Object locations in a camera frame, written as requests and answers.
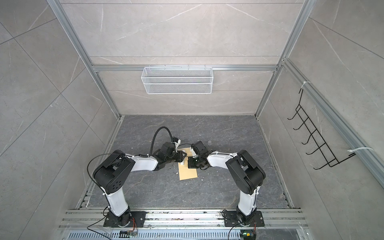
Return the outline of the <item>yellow kraft envelope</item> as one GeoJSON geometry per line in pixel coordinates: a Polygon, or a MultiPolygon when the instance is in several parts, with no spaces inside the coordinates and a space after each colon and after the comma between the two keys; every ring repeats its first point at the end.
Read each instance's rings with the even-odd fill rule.
{"type": "Polygon", "coordinates": [[[182,148],[179,149],[179,151],[183,151],[187,153],[187,157],[185,157],[184,161],[182,163],[179,163],[180,181],[197,178],[198,177],[197,170],[188,168],[188,157],[191,157],[191,147],[182,146],[182,148]]]}

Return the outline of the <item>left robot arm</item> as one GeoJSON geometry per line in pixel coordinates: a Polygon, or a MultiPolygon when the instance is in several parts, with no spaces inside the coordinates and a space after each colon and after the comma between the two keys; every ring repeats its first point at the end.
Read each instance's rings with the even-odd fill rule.
{"type": "Polygon", "coordinates": [[[92,178],[103,191],[110,212],[115,217],[129,213],[129,205],[122,187],[131,172],[158,171],[168,163],[183,162],[187,154],[177,150],[178,144],[166,142],[155,152],[144,155],[129,155],[120,150],[111,153],[93,172],[92,178]]]}

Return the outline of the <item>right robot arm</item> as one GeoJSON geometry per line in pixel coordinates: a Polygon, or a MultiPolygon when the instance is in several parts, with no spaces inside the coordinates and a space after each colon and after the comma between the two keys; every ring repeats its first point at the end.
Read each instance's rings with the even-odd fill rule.
{"type": "Polygon", "coordinates": [[[192,168],[206,170],[210,167],[226,169],[230,172],[240,190],[237,216],[240,222],[249,221],[256,214],[256,200],[266,173],[257,161],[246,151],[222,153],[209,151],[201,141],[190,146],[192,168]]]}

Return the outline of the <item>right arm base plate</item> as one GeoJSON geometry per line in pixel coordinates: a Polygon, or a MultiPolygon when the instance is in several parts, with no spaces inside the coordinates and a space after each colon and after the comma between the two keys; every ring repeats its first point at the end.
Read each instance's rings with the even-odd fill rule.
{"type": "Polygon", "coordinates": [[[245,216],[240,210],[221,211],[226,227],[264,227],[264,217],[262,212],[253,211],[249,216],[245,216]]]}

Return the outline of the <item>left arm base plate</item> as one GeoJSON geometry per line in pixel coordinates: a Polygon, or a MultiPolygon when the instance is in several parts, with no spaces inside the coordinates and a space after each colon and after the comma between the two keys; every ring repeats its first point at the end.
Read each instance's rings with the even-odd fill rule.
{"type": "Polygon", "coordinates": [[[136,227],[142,228],[144,226],[146,214],[147,212],[144,211],[128,212],[117,217],[113,213],[107,213],[103,227],[133,228],[135,224],[136,227]]]}

